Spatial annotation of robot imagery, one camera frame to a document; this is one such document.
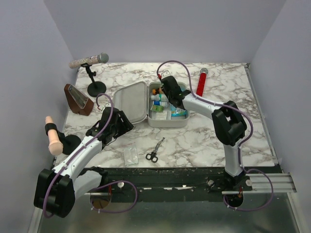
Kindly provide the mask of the brown medicine bottle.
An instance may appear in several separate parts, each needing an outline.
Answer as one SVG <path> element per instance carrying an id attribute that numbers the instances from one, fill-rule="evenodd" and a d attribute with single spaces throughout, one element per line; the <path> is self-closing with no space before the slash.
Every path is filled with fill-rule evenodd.
<path id="1" fill-rule="evenodd" d="M 157 89 L 153 89 L 153 90 L 152 90 L 152 94 L 153 94 L 153 95 L 164 94 L 164 92 L 162 91 L 161 88 L 157 88 Z"/>

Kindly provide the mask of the white disinfectant bottle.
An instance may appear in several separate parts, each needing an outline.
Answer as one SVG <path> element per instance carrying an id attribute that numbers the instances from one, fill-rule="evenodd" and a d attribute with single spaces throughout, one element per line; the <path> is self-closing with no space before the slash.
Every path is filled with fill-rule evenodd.
<path id="1" fill-rule="evenodd" d="M 152 101 L 163 101 L 163 102 L 168 102 L 168 98 L 164 94 L 156 94 L 156 95 L 151 95 L 150 96 Z"/>

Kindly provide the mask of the green small medicine box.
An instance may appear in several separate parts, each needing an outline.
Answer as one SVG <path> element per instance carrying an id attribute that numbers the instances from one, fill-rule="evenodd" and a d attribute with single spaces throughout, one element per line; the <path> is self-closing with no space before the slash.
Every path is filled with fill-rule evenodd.
<path id="1" fill-rule="evenodd" d="M 160 106 L 160 105 L 152 105 L 151 111 L 153 111 L 153 112 L 163 112 L 163 106 Z"/>

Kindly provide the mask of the blue cotton swab bag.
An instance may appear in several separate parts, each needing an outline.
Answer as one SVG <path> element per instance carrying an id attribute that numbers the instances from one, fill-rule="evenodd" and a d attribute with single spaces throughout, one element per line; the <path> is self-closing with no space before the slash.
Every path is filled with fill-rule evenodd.
<path id="1" fill-rule="evenodd" d="M 180 117 L 185 116 L 186 114 L 187 114 L 186 110 L 171 105 L 171 117 Z"/>

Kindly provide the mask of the grey medicine kit box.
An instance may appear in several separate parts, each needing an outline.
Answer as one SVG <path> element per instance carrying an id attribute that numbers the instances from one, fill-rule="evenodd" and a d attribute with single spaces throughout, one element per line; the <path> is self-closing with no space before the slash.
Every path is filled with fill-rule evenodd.
<path id="1" fill-rule="evenodd" d="M 154 128 L 182 128 L 187 126 L 190 118 L 189 112 L 184 116 L 173 116 L 171 119 L 156 119 L 151 111 L 152 90 L 160 88 L 161 82 L 149 84 L 141 81 L 122 87 L 113 95 L 114 107 L 122 110 L 132 124 L 138 124 L 148 120 L 148 124 Z"/>

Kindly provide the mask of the white gauze pad packet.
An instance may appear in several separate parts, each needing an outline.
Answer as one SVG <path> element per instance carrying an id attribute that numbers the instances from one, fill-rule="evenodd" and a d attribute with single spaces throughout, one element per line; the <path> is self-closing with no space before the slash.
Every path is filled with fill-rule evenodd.
<path id="1" fill-rule="evenodd" d="M 171 120 L 171 111 L 152 112 L 151 119 L 154 120 Z"/>

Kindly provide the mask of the clear plastic zip bag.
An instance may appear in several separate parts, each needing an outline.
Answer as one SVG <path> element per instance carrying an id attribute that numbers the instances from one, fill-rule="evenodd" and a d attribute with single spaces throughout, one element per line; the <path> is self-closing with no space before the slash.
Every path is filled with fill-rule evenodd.
<path id="1" fill-rule="evenodd" d="M 124 164 L 126 166 L 137 165 L 139 163 L 136 147 L 126 147 L 123 150 L 123 156 Z"/>

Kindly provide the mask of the black scissors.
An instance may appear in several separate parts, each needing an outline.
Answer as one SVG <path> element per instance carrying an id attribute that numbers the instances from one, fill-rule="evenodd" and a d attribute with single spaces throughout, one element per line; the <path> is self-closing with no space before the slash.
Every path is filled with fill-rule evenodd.
<path id="1" fill-rule="evenodd" d="M 165 140 L 165 138 L 163 137 L 155 146 L 155 148 L 153 149 L 152 152 L 146 154 L 145 158 L 148 161 L 151 161 L 152 163 L 156 163 L 158 161 L 158 156 L 157 156 L 157 151 L 160 147 L 160 145 L 163 143 L 163 141 Z"/>

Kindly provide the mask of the blue white bandage roll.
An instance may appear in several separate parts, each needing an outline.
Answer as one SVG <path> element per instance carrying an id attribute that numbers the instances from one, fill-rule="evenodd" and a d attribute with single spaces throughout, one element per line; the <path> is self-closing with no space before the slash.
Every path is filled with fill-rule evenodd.
<path id="1" fill-rule="evenodd" d="M 153 105 L 162 106 L 166 108 L 168 107 L 169 103 L 165 101 L 153 101 Z"/>

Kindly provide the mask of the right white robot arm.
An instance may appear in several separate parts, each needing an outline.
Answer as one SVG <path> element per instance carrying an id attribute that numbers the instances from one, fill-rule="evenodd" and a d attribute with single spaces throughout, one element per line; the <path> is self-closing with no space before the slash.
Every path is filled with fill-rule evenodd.
<path id="1" fill-rule="evenodd" d="M 241 185 L 239 175 L 242 173 L 241 157 L 238 146 L 245 137 L 247 124 L 235 102 L 225 104 L 213 103 L 205 98 L 194 96 L 190 90 L 181 90 L 173 76 L 162 78 L 162 91 L 169 103 L 176 108 L 193 111 L 212 120 L 215 134 L 225 150 L 224 186 L 235 190 Z"/>

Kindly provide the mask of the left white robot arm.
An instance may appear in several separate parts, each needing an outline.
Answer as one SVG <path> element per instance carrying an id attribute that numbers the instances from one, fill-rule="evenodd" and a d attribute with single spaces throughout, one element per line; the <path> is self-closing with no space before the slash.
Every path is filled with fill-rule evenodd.
<path id="1" fill-rule="evenodd" d="M 101 119 L 87 130 L 82 142 L 62 163 L 40 172 L 34 206 L 64 218 L 82 195 L 91 190 L 104 191 L 108 185 L 107 173 L 86 168 L 86 165 L 113 139 L 131 131 L 133 127 L 122 110 L 106 107 Z"/>

